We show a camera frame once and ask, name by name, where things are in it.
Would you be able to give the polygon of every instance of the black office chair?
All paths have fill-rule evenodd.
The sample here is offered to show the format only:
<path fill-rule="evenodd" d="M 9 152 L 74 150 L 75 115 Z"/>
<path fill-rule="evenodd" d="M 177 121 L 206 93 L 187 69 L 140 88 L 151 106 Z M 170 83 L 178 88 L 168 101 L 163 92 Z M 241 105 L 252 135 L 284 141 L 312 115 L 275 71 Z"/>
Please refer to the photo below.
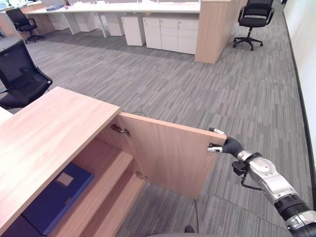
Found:
<path fill-rule="evenodd" d="M 21 32 L 28 31 L 30 33 L 31 36 L 28 37 L 26 41 L 34 40 L 34 42 L 36 42 L 36 39 L 44 39 L 44 36 L 35 35 L 33 32 L 33 30 L 38 27 L 35 20 L 33 18 L 26 18 L 26 16 L 19 8 L 6 11 L 6 13 L 14 24 L 16 30 Z"/>
<path fill-rule="evenodd" d="M 53 81 L 36 67 L 23 40 L 0 52 L 0 80 L 8 93 L 0 99 L 5 109 L 22 108 L 41 97 Z"/>
<path fill-rule="evenodd" d="M 274 8 L 272 8 L 272 3 L 273 0 L 248 0 L 247 5 L 241 8 L 238 17 L 238 22 L 240 26 L 249 27 L 249 32 L 247 37 L 234 38 L 234 48 L 237 44 L 241 42 L 247 42 L 248 44 L 250 44 L 251 51 L 253 51 L 252 42 L 258 42 L 260 43 L 260 46 L 263 46 L 262 41 L 251 38 L 250 34 L 252 28 L 264 27 L 270 24 L 273 14 L 275 12 Z"/>

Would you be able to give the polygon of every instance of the door hinge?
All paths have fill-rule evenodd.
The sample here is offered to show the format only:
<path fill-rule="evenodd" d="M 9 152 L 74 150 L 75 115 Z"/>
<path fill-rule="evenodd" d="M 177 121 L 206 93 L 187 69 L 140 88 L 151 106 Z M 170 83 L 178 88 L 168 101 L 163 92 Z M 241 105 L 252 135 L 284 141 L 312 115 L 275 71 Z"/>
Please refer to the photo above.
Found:
<path fill-rule="evenodd" d="M 125 133 L 127 136 L 130 137 L 129 130 L 127 128 L 121 129 L 116 123 L 111 124 L 111 129 L 118 133 Z"/>
<path fill-rule="evenodd" d="M 148 177 L 147 177 L 146 175 L 142 174 L 142 173 L 139 172 L 139 171 L 136 171 L 135 174 L 136 174 L 136 176 L 137 176 L 138 178 L 140 178 L 140 179 L 145 179 L 145 180 L 148 179 Z"/>

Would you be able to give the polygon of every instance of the gray carpet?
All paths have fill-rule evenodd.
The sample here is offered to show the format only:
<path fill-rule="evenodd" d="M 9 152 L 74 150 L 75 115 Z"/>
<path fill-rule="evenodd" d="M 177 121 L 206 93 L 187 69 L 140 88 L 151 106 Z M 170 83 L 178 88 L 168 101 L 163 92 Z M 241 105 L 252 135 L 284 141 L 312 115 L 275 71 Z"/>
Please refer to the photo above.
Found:
<path fill-rule="evenodd" d="M 99 30 L 54 32 L 29 43 L 35 63 L 61 86 L 121 106 L 127 112 L 201 129 L 217 127 L 259 151 L 312 206 L 301 106 L 279 0 L 270 25 L 254 29 L 264 41 L 254 51 L 229 42 L 215 65 L 194 56 L 126 46 L 124 37 Z M 235 36 L 247 28 L 236 25 Z M 245 189 L 220 155 L 197 200 L 199 231 L 224 237 L 290 236 L 262 193 Z M 146 184 L 118 237 L 145 237 L 196 228 L 191 199 Z"/>

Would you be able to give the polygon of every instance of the mesh chair back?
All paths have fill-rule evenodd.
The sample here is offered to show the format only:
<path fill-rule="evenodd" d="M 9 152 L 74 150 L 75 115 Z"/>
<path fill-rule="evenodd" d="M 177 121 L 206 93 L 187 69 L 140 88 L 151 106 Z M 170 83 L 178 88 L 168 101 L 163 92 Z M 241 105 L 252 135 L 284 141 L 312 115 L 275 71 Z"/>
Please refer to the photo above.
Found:
<path fill-rule="evenodd" d="M 272 7 L 273 0 L 248 0 L 247 7 L 256 9 L 269 9 Z"/>
<path fill-rule="evenodd" d="M 13 23 L 19 24 L 19 27 L 27 26 L 30 24 L 29 20 L 19 8 L 6 11 L 6 13 Z"/>
<path fill-rule="evenodd" d="M 22 40 L 0 52 L 0 79 L 6 88 L 26 73 L 37 71 Z"/>
<path fill-rule="evenodd" d="M 272 9 L 273 0 L 248 0 L 244 16 L 264 16 L 268 18 Z"/>

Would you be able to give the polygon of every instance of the robotic hand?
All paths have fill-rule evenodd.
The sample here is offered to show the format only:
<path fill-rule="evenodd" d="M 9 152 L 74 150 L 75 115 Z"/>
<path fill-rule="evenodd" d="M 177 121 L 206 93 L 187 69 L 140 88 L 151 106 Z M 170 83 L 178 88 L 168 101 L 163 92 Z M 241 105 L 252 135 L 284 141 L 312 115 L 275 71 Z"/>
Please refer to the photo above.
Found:
<path fill-rule="evenodd" d="M 218 129 L 209 130 L 224 134 Z M 234 161 L 232 165 L 237 175 L 243 174 L 241 184 L 246 188 L 262 191 L 284 219 L 293 236 L 316 237 L 316 211 L 306 205 L 271 161 L 262 158 L 260 153 L 246 151 L 237 140 L 229 136 L 223 146 L 210 144 L 207 151 L 228 153 L 237 158 L 238 161 Z M 248 173 L 259 188 L 244 184 Z"/>

